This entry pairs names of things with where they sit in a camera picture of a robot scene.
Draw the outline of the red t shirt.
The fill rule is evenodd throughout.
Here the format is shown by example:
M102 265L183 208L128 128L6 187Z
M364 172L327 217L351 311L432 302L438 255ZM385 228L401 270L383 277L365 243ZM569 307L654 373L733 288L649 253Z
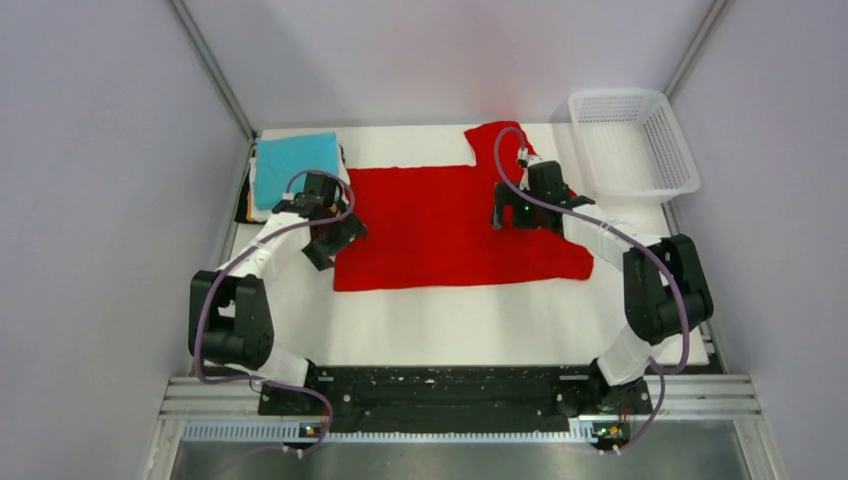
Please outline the red t shirt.
M495 186L522 176L516 122L465 131L475 165L359 168L349 172L354 213L367 233L336 257L337 292L479 286L547 279L585 281L594 260L544 229L494 229Z

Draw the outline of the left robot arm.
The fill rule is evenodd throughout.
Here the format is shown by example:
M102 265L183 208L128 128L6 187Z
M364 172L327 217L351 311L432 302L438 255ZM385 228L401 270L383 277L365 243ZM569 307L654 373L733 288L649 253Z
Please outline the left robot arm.
M314 364L275 338L269 289L296 257L319 271L334 267L343 249L367 233L356 216L348 182L322 170L300 172L299 191L287 189L260 232L231 260L200 270L190 282L188 349L195 375L204 383L211 362L226 381L248 380L282 390L297 413L319 404L320 386L308 378Z

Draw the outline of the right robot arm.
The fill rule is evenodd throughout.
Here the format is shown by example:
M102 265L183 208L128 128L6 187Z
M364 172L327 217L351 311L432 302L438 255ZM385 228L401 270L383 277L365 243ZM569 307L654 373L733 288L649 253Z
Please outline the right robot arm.
M627 397L625 384L641 378L657 347L681 336L680 367L689 358L690 332L714 313L714 303L694 241L661 237L619 219L562 180L555 161L532 155L519 163L521 180L494 187L491 224L543 229L584 247L622 275L626 325L593 364L599 375L586 385L589 404L612 412Z

